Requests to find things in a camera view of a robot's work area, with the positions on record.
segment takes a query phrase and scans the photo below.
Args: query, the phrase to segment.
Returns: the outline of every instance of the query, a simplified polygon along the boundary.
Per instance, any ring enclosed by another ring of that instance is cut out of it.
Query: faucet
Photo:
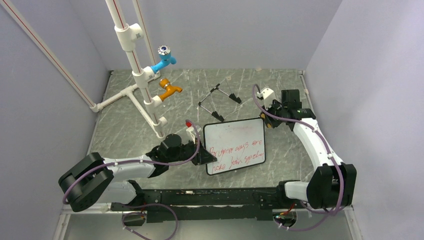
[[[159,53],[161,61],[158,64],[151,66],[151,69],[153,70],[154,74],[156,74],[159,70],[163,69],[169,64],[177,63],[175,57],[171,56],[171,48],[169,46],[162,45],[157,49],[157,52]]]
[[[179,86],[172,86],[167,78],[160,80],[159,86],[166,90],[164,94],[159,95],[159,98],[162,100],[162,102],[165,101],[167,97],[171,96],[175,92],[181,93],[183,91],[183,89]]]

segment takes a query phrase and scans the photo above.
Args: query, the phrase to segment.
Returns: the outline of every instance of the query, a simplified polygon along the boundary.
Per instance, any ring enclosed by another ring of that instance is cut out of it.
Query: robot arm
[[[201,143],[198,153],[194,155],[196,152],[194,136],[192,132],[187,133],[193,141],[182,144],[180,136],[169,134],[160,145],[139,157],[112,159],[103,158],[97,152],[90,153],[60,177],[58,181],[60,188],[66,193],[81,176],[98,168],[80,179],[66,196],[74,212],[83,211],[94,203],[118,202],[137,205],[137,202],[141,203],[138,205],[142,205],[144,202],[142,190],[130,179],[159,176],[169,169],[169,163],[188,160],[191,156],[194,156],[191,159],[194,165],[217,161]]]
[[[319,131],[322,135],[314,113],[309,108],[302,108],[299,90],[282,90],[281,102],[276,99],[276,94],[270,88],[264,88],[261,92],[256,93],[256,96],[263,100],[263,108],[268,113],[280,118],[298,120],[298,122],[281,121],[264,113],[260,115],[268,128],[276,128],[281,123],[286,123],[290,127],[290,130],[294,132],[305,147],[315,171],[309,182],[300,180],[280,182],[277,187],[278,197],[282,201],[302,200],[308,202],[314,209],[335,207],[340,193],[340,179],[333,162],[330,160],[330,157],[333,157],[344,180],[341,205],[350,205],[357,171],[352,164],[345,164],[323,137],[330,150],[330,154],[328,154],[323,140],[315,133],[315,131]],[[313,126],[314,131],[299,123],[299,121]]]

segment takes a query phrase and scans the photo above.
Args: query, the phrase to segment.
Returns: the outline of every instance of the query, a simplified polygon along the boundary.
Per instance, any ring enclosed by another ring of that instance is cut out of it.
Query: metal table surface
[[[206,107],[213,107],[226,121],[255,118],[260,110],[252,99],[252,85],[269,87],[281,97],[283,89],[299,89],[303,107],[309,103],[304,86],[296,69],[163,69],[161,78],[168,78],[173,86],[183,88],[164,101],[157,111],[164,116],[168,125],[165,134],[186,135],[185,119],[200,125],[216,123],[204,109],[198,109],[198,102],[225,77],[231,90],[240,97],[242,104],[230,100],[220,92],[212,94],[212,101],[206,101]],[[106,98],[120,90],[133,85],[130,70],[113,71]],[[159,79],[149,83],[153,96],[164,92],[159,86]],[[134,92],[140,103],[143,97],[140,90]],[[123,97],[105,107],[100,113],[91,152],[99,152],[105,158],[130,158],[149,152],[160,143],[143,116],[128,97]],[[265,129],[266,161],[252,167],[229,171],[217,175],[208,175],[205,166],[187,163],[172,166],[160,176],[139,178],[137,182],[143,189],[203,189],[203,188],[254,188],[275,187],[279,181],[308,181],[313,173],[311,160],[300,140],[290,129],[281,125],[275,129]]]
[[[308,212],[297,212],[299,221],[294,228],[307,228],[316,224],[323,216]],[[73,214],[64,236],[65,240],[140,240],[141,238],[122,229],[121,214]],[[175,221],[145,223],[131,227],[149,239],[165,239],[170,236]],[[278,229],[272,221],[255,219],[221,219],[179,221],[178,230],[172,240],[352,240],[344,211],[329,217],[321,226],[310,231],[286,231]]]

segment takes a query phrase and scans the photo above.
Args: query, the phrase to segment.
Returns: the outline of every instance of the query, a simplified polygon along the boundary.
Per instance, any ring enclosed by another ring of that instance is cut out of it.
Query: cable
[[[186,119],[186,122],[189,122],[192,126],[196,126],[192,121]],[[198,130],[196,129],[196,127],[194,127],[194,132],[196,133],[196,137],[197,137],[197,145],[196,145],[196,151],[194,152],[194,154],[187,160],[185,161],[181,161],[181,162],[175,162],[175,163],[166,163],[166,162],[160,162],[160,161],[150,161],[150,160],[143,160],[143,163],[150,163],[150,164],[157,164],[157,165],[165,165],[165,166],[177,166],[177,165],[182,165],[185,163],[190,162],[198,153],[199,153],[199,149],[200,149],[200,135]],[[65,191],[65,194],[63,195],[62,198],[62,203],[65,205],[68,205],[69,202],[67,201],[67,198],[71,192],[71,190],[79,183],[81,182],[82,179],[84,179],[85,177],[87,177],[88,175],[92,174],[93,172],[111,166],[111,165],[115,165],[115,164],[131,164],[131,163],[139,163],[140,159],[134,159],[134,160],[124,160],[124,161],[117,161],[117,162],[109,162],[109,163],[105,163],[99,166],[96,166],[90,170],[88,170],[87,172],[85,172],[83,175],[81,175],[77,180],[75,180],[75,182],[73,182],[69,188]]]
[[[252,87],[252,97],[253,97],[253,101],[256,104],[256,106],[266,115],[268,115],[269,117],[273,118],[273,119],[277,119],[280,121],[285,121],[285,122],[293,122],[293,123],[298,123],[298,124],[302,124],[305,125],[306,127],[310,128],[312,131],[315,130],[315,128],[311,125],[309,125],[306,122],[297,120],[297,119],[291,119],[291,118],[284,118],[284,117],[279,117],[279,116],[275,116],[269,112],[267,112],[265,109],[263,109],[261,107],[261,105],[259,104],[258,100],[255,97],[255,87],[257,88],[257,90],[260,92],[261,89],[259,88],[259,85],[257,85],[256,83],[253,85]],[[326,139],[324,138],[324,136],[319,132],[319,131],[314,131],[316,133],[316,135],[318,135],[318,137],[321,139],[322,143],[324,144],[325,150],[327,151],[327,154],[331,154],[331,150],[329,145],[327,144]],[[336,215],[341,209],[340,206],[342,204],[342,198],[343,198],[343,191],[345,189],[345,181],[343,179],[343,175],[342,175],[342,171],[340,170],[339,165],[337,164],[336,160],[334,159],[334,157],[330,157],[331,162],[333,163],[335,170],[337,171],[338,174],[338,178],[340,180],[340,190],[339,190],[339,194],[338,194],[338,199],[337,199],[337,204],[335,206],[335,208],[332,208],[334,210],[330,210],[330,214],[331,215]]]
[[[188,119],[186,119],[185,120],[186,122],[188,122],[188,123],[190,123],[192,126],[196,126],[192,121],[190,121],[190,120],[188,120]],[[196,137],[197,137],[197,145],[196,145],[196,150],[195,150],[195,152],[194,152],[194,154],[189,158],[189,159],[187,159],[187,160],[185,160],[185,161],[182,161],[182,162],[176,162],[176,163],[165,163],[165,162],[159,162],[159,161],[149,161],[149,160],[143,160],[143,163],[151,163],[151,164],[158,164],[158,165],[166,165],[166,166],[177,166],[177,165],[182,165],[182,164],[185,164],[185,163],[188,163],[188,162],[190,162],[198,153],[199,153],[199,149],[200,149],[200,135],[199,135],[199,132],[198,132],[198,130],[197,130],[197,128],[196,127],[193,127],[194,128],[194,132],[196,133]],[[84,179],[85,177],[87,177],[88,175],[90,175],[90,174],[92,174],[93,172],[95,172],[95,171],[97,171],[97,170],[99,170],[99,169],[102,169],[102,168],[105,168],[105,167],[108,167],[108,166],[111,166],[111,165],[115,165],[115,164],[130,164],[130,163],[139,163],[140,162],[140,160],[139,159],[134,159],[134,160],[124,160],[124,161],[118,161],[118,162],[110,162],[110,163],[105,163],[105,164],[102,164],[102,165],[99,165],[99,166],[96,166],[96,167],[94,167],[94,168],[92,168],[92,169],[90,169],[90,170],[88,170],[87,172],[85,172],[83,175],[81,175],[77,180],[75,180],[75,182],[74,183],[72,183],[70,186],[69,186],[69,188],[66,190],[66,192],[64,193],[64,195],[63,195],[63,198],[62,198],[62,203],[63,204],[65,204],[65,205],[68,205],[69,204],[69,202],[67,201],[67,198],[68,198],[68,196],[69,196],[69,194],[70,194],[70,192],[71,192],[71,190],[79,183],[79,182],[81,182],[81,180],[82,179]],[[177,232],[177,229],[178,229],[178,218],[177,218],[177,215],[176,215],[176,213],[169,207],[169,206],[167,206],[167,205],[164,205],[164,204],[161,204],[161,203],[149,203],[149,204],[144,204],[144,205],[141,205],[141,206],[128,206],[128,205],[125,205],[125,204],[122,204],[123,206],[125,206],[125,207],[127,207],[127,208],[133,208],[133,209],[137,209],[137,208],[145,208],[145,207],[149,207],[149,206],[160,206],[160,207],[164,207],[164,208],[166,208],[166,209],[168,209],[171,213],[172,213],[172,215],[174,216],[174,218],[175,218],[175,229],[174,229],[174,231],[172,232],[172,234],[168,237],[168,238],[166,238],[165,240],[169,240],[169,239],[171,239],[174,235],[175,235],[175,233]],[[147,237],[145,237],[145,236],[143,236],[143,235],[141,235],[140,233],[138,233],[138,232],[136,232],[136,231],[134,231],[134,230],[132,230],[131,228],[129,228],[129,227],[127,227],[127,226],[125,226],[125,224],[124,224],[124,219],[127,217],[127,216],[129,216],[129,215],[140,215],[140,216],[145,216],[145,214],[144,213],[141,213],[141,212],[130,212],[130,213],[127,213],[127,214],[125,214],[123,217],[122,217],[122,225],[124,226],[124,229],[126,229],[126,230],[128,230],[128,231],[130,231],[131,233],[133,233],[133,234],[135,234],[135,235],[137,235],[137,236],[139,236],[140,238],[142,238],[142,239],[145,239],[145,240],[151,240],[151,239],[149,239],[149,238],[147,238]]]
[[[172,208],[170,208],[167,205],[164,205],[164,204],[161,204],[161,203],[149,203],[149,204],[144,204],[144,205],[141,205],[141,206],[129,206],[129,205],[125,205],[125,204],[122,204],[122,203],[121,203],[121,205],[122,206],[125,206],[127,208],[130,208],[130,209],[139,209],[139,208],[152,207],[152,206],[164,207],[164,208],[168,209],[172,213],[173,217],[175,218],[175,228],[174,228],[172,234],[169,237],[165,238],[165,240],[170,240],[171,238],[173,238],[173,236],[177,232],[177,229],[178,229],[178,218],[177,218],[177,214],[175,213],[174,210],[172,210]],[[126,230],[130,231],[132,234],[135,234],[135,235],[139,236],[140,238],[142,238],[144,240],[151,240],[150,238],[147,238],[147,237],[141,235],[140,233],[132,230],[131,228],[125,226],[124,220],[125,220],[126,217],[128,217],[130,215],[146,216],[146,214],[144,214],[144,213],[135,212],[135,211],[129,212],[129,213],[125,214],[122,217],[122,221],[121,221],[122,222],[123,229],[126,229]]]
[[[287,215],[290,213],[290,211],[293,209],[293,207],[295,206],[295,203],[293,202],[290,206],[290,208],[287,211],[283,211],[282,213],[280,213],[280,215]]]
[[[309,212],[313,213],[313,214],[328,214],[330,211],[328,211],[327,209],[324,208],[324,211],[317,211],[315,209],[309,208],[307,204],[305,204],[303,201],[300,201],[300,205],[302,205],[302,207],[304,207],[305,209],[307,209]]]
[[[273,118],[273,119],[277,119],[280,121],[285,121],[285,122],[293,122],[293,123],[298,123],[298,124],[302,124],[305,125],[306,127],[310,128],[313,132],[316,133],[316,135],[318,135],[318,137],[321,139],[322,143],[324,144],[325,150],[327,151],[327,154],[331,154],[331,150],[329,145],[327,144],[327,141],[325,140],[324,136],[319,132],[319,131],[314,131],[315,128],[313,126],[311,126],[310,124],[297,120],[297,119],[291,119],[291,118],[285,118],[285,117],[279,117],[276,115],[273,115],[269,112],[267,112],[265,109],[262,108],[262,106],[259,104],[258,100],[256,99],[255,96],[255,88],[257,88],[258,92],[261,92],[261,89],[259,88],[258,84],[254,84],[252,86],[252,98],[254,103],[256,104],[256,106],[261,110],[261,112],[263,112],[264,114],[268,115],[269,117]],[[339,211],[341,211],[343,208],[341,208],[341,204],[342,204],[342,198],[343,198],[343,191],[345,189],[345,181],[343,179],[343,175],[342,175],[342,171],[340,170],[339,165],[337,164],[336,160],[334,159],[333,156],[330,157],[331,162],[333,163],[335,170],[337,171],[338,174],[338,178],[340,181],[340,188],[339,188],[339,194],[338,194],[338,199],[337,199],[337,203],[336,206],[333,207],[330,211],[326,212],[325,216],[315,225],[311,226],[311,227],[307,227],[307,228],[288,228],[283,226],[284,228],[286,228],[287,230],[291,230],[291,231],[308,231],[311,229],[314,229],[316,227],[318,227],[321,223],[323,223],[325,221],[325,219],[327,219],[327,217],[329,215],[335,216]]]

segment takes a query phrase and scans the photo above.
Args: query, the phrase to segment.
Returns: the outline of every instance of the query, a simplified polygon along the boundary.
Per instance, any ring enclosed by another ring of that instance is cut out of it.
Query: white wall
[[[424,2],[343,0],[306,69],[364,239],[424,235]]]
[[[154,54],[169,45],[175,68],[305,69],[342,0],[140,0]],[[129,69],[104,0],[71,0],[109,69]],[[132,1],[120,4],[137,22]],[[141,65],[150,65],[143,41]]]
[[[67,1],[13,0],[87,94],[108,71]],[[52,239],[59,177],[86,154],[96,114],[0,6],[0,239]]]

